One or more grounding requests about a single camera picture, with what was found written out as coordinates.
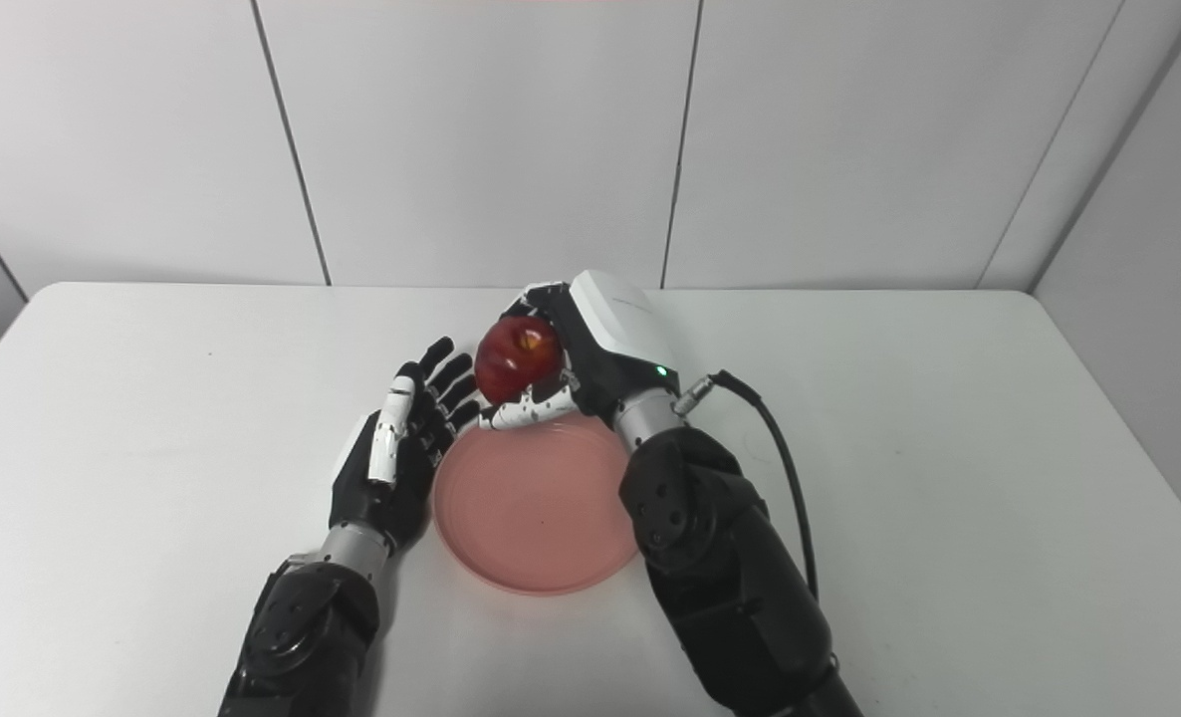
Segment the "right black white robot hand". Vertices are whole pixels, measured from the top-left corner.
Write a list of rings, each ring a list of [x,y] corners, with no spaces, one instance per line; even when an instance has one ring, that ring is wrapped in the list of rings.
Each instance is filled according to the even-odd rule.
[[[582,270],[570,282],[531,283],[501,317],[550,326],[559,364],[552,377],[483,409],[478,426],[531,426],[578,411],[602,421],[634,452],[683,425],[673,409],[680,377],[663,322],[648,296],[622,278]]]

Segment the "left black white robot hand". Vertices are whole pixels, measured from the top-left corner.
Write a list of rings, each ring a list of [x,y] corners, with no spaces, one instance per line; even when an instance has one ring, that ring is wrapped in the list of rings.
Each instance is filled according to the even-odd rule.
[[[396,372],[359,424],[332,485],[329,524],[364,524],[390,550],[422,532],[437,468],[481,412],[474,359],[449,337]]]

